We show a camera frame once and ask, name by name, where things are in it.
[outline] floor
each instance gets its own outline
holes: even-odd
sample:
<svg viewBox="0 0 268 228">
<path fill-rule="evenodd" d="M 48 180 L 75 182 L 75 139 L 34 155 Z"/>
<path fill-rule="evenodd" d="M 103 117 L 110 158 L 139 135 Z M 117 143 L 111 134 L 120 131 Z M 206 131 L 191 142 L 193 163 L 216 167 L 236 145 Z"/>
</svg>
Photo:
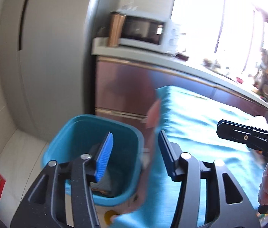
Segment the floor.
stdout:
<svg viewBox="0 0 268 228">
<path fill-rule="evenodd" d="M 6 179 L 0 200 L 0 219 L 9 227 L 12 217 L 28 188 L 41 171 L 41 159 L 48 143 L 17 129 L 0 154 L 0 174 Z M 113 208 L 96 206 L 101 228 L 108 227 L 104 214 L 119 211 L 130 201 Z M 73 226 L 71 197 L 66 195 L 67 223 Z"/>
</svg>

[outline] white microwave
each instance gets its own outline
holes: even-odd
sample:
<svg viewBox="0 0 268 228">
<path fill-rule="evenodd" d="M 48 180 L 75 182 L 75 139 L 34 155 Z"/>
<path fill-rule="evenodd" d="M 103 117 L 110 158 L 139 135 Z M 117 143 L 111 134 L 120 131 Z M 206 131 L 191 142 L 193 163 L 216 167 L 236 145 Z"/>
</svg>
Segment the white microwave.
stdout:
<svg viewBox="0 0 268 228">
<path fill-rule="evenodd" d="M 179 26 L 171 19 L 138 10 L 119 10 L 124 17 L 119 27 L 119 45 L 147 49 L 163 54 L 176 53 Z"/>
</svg>

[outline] teal plastic bin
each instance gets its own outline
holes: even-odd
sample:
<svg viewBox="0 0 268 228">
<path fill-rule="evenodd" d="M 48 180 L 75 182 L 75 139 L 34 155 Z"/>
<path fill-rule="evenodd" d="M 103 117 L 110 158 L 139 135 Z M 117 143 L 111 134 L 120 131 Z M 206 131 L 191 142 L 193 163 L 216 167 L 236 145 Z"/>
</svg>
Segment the teal plastic bin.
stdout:
<svg viewBox="0 0 268 228">
<path fill-rule="evenodd" d="M 116 206 L 130 198 L 136 189 L 140 175 L 140 155 L 144 145 L 141 132 L 124 123 L 110 119 L 81 115 L 69 120 L 50 143 L 43 155 L 42 168 L 51 160 L 65 163 L 88 153 L 90 148 L 102 142 L 107 132 L 113 134 L 113 149 L 107 165 L 111 178 L 118 186 L 118 195 L 104 197 L 93 194 L 95 205 Z M 65 192 L 71 194 L 66 182 Z"/>
</svg>

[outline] white countertop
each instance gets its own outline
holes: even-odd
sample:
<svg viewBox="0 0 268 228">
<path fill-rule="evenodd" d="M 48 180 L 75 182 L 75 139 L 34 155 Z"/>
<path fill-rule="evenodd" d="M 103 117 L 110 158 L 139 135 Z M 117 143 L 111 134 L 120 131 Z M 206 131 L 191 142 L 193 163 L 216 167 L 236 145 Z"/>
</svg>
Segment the white countertop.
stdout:
<svg viewBox="0 0 268 228">
<path fill-rule="evenodd" d="M 172 56 L 155 53 L 143 49 L 131 48 L 126 46 L 107 47 L 106 45 L 107 38 L 93 39 L 92 54 L 150 63 L 153 65 L 197 76 L 207 81 L 229 88 L 233 91 L 236 91 L 243 96 L 246 96 L 247 98 L 252 99 L 268 108 L 268 103 L 262 100 L 257 94 L 246 88 L 245 85 L 238 84 L 235 81 L 229 80 L 224 76 L 221 76 L 206 69 L 200 64 L 191 64 L 190 62 L 185 62 Z"/>
</svg>

